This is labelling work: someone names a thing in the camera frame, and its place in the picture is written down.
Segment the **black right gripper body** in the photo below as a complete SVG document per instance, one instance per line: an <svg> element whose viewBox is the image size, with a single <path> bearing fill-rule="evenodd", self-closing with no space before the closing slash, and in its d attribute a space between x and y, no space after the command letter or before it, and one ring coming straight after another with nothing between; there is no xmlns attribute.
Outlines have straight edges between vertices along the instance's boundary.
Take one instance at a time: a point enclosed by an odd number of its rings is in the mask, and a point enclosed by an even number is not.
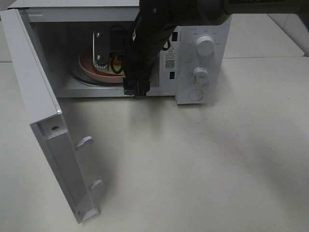
<svg viewBox="0 0 309 232"><path fill-rule="evenodd" d="M110 31L110 55L121 60L126 76L150 74L162 50L162 29L150 25L132 25L130 30Z"/></svg>

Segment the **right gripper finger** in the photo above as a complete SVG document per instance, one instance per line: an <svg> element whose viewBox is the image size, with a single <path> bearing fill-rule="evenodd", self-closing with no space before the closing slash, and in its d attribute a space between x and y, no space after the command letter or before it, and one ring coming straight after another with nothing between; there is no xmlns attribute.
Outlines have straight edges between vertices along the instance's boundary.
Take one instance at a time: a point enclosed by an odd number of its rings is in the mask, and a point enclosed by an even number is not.
<svg viewBox="0 0 309 232"><path fill-rule="evenodd" d="M123 88L124 88L124 94L125 95L134 95L135 94L134 86L131 83L131 80L127 77L123 78Z"/></svg>
<svg viewBox="0 0 309 232"><path fill-rule="evenodd" d="M134 98L143 99L146 97L147 92L150 90L150 76L136 75L133 78Z"/></svg>

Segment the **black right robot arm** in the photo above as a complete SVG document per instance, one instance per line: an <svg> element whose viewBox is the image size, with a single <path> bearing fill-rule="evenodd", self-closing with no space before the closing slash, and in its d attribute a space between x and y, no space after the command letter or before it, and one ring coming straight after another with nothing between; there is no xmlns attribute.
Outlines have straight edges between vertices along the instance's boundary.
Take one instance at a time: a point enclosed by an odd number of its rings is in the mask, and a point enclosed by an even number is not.
<svg viewBox="0 0 309 232"><path fill-rule="evenodd" d="M141 0L123 40L124 94L145 97L153 63L177 26L217 26L232 14L296 14L307 27L307 0Z"/></svg>

